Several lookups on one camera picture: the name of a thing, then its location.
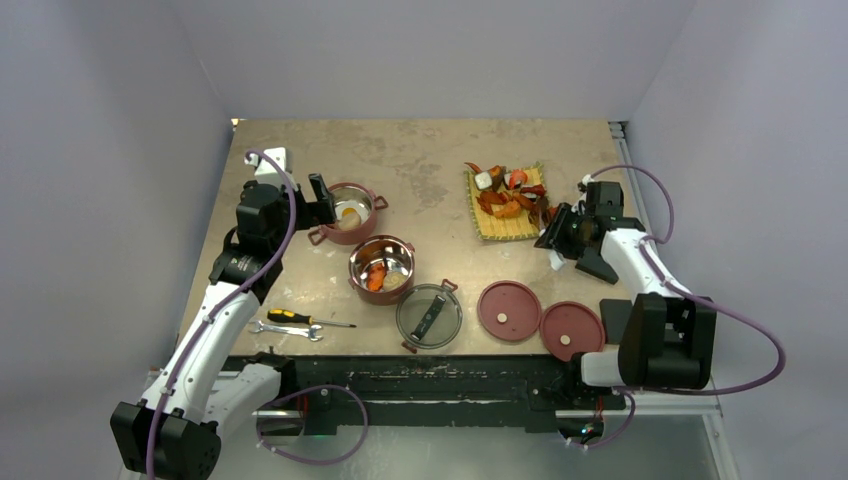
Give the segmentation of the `metal serving tongs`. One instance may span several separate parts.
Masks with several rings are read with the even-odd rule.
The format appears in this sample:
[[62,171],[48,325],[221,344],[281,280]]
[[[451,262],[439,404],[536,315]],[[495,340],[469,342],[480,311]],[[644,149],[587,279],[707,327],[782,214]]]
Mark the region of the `metal serving tongs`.
[[556,252],[555,250],[549,251],[548,258],[549,258],[550,267],[554,271],[559,271],[567,265],[567,260],[560,253]]

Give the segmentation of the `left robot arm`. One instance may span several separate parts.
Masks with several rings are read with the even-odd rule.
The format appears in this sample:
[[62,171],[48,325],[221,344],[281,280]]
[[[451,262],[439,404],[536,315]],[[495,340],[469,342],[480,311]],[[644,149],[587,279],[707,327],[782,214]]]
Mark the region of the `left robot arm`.
[[245,183],[236,225],[223,242],[194,321],[140,400],[121,402],[110,427],[124,466],[149,478],[206,479],[225,439],[259,406],[284,409],[297,399],[296,379],[268,365],[249,366],[235,384],[213,388],[248,321],[283,270],[293,234],[336,220],[323,178],[309,177],[316,199],[299,185],[256,177]]

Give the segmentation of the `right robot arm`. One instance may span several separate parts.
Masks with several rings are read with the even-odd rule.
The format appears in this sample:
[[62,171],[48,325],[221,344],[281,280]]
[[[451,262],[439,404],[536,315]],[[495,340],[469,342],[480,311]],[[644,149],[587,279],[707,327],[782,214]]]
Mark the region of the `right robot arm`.
[[624,214],[617,182],[590,176],[577,204],[561,204],[535,245],[575,261],[606,283],[624,283],[632,305],[615,352],[582,353],[580,369],[564,376],[561,392],[576,407],[601,387],[701,390],[709,381],[716,312],[702,299],[671,287],[671,274],[652,250],[641,221]]

